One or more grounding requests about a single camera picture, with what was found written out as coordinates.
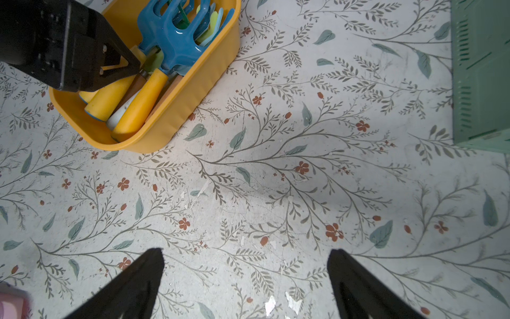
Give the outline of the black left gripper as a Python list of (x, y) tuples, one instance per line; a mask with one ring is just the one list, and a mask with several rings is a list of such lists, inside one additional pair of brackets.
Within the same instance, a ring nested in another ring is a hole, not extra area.
[(105, 17), (78, 1), (2, 1), (1, 62), (66, 92), (93, 92), (141, 62)]

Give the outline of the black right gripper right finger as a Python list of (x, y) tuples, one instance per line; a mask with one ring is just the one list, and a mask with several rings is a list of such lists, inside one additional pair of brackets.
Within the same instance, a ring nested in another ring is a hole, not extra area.
[(327, 270), (341, 318), (422, 318), (346, 251), (331, 251)]

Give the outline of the yellow plastic storage box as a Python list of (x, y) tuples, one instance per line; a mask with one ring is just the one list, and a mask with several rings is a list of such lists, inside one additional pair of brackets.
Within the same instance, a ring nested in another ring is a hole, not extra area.
[(161, 100), (162, 105), (138, 132), (126, 141), (116, 142), (105, 124), (87, 115), (84, 111), (86, 104), (77, 93), (50, 89), (50, 101), (78, 134), (95, 148), (140, 154), (162, 149), (215, 86), (240, 49), (241, 2), (218, 1), (217, 5), (233, 10), (230, 22), (176, 88)]

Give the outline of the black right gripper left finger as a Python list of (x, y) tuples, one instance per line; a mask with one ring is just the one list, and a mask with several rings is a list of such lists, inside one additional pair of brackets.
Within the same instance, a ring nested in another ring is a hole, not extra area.
[(151, 318), (165, 262), (160, 248), (148, 249), (68, 318)]

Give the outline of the light blue rake pale handle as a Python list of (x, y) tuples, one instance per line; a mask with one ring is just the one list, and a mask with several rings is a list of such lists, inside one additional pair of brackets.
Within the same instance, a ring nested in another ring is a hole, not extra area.
[[(215, 11), (215, 4), (211, 5), (211, 15), (210, 15), (210, 23), (208, 29), (202, 33), (199, 37), (195, 38), (196, 44), (200, 47), (207, 48), (215, 39), (215, 37), (223, 30), (224, 26), (232, 19), (235, 10), (231, 9), (226, 17), (223, 18), (224, 9), (220, 8), (218, 11)], [(111, 117), (106, 122), (106, 126), (109, 130), (113, 130), (120, 119), (123, 117), (124, 113), (131, 105), (135, 97), (137, 97), (139, 91), (142, 89), (143, 85), (147, 82), (151, 74), (154, 70), (158, 69), (163, 61), (163, 52), (160, 51), (152, 55), (146, 63), (143, 65), (142, 70), (140, 70), (139, 74), (134, 78), (134, 82), (132, 82), (130, 88), (127, 90), (127, 93), (119, 102), (115, 111), (111, 115)]]

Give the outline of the dark blue rake yellow handle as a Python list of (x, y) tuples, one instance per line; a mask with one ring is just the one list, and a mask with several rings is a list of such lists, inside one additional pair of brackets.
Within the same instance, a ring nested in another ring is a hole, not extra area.
[(112, 138), (117, 142), (131, 138), (144, 125), (175, 67), (193, 66), (206, 51), (196, 44), (195, 38), (209, 26), (211, 2), (201, 1), (200, 11), (189, 26), (179, 29), (173, 20), (181, 13), (183, 4), (183, 1), (149, 1), (138, 16), (138, 28), (142, 33), (139, 50), (148, 54), (154, 47), (159, 47), (163, 61), (113, 129)]

